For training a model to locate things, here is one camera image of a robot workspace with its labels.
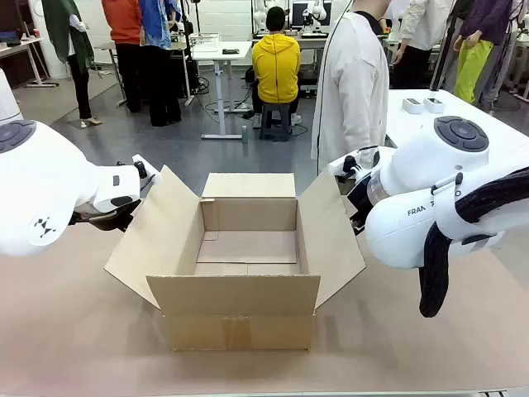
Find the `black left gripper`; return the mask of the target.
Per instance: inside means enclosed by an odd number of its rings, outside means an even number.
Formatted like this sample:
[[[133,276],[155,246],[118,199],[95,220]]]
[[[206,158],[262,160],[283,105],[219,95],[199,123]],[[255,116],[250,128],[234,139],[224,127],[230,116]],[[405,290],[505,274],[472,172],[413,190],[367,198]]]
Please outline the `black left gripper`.
[[[134,211],[138,208],[141,201],[128,203],[120,208],[112,210],[110,213],[92,214],[90,216],[73,212],[69,225],[73,226],[78,223],[88,223],[101,231],[119,230],[125,232],[131,224]]]

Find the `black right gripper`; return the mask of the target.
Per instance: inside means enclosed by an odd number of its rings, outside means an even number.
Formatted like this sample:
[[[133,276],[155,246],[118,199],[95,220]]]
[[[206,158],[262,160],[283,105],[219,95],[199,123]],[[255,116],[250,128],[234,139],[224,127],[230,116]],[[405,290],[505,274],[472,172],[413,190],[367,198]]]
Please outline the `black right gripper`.
[[[350,223],[356,236],[364,231],[366,218],[373,208],[368,197],[368,184],[368,181],[361,181],[347,194],[348,200],[356,210],[350,216]]]

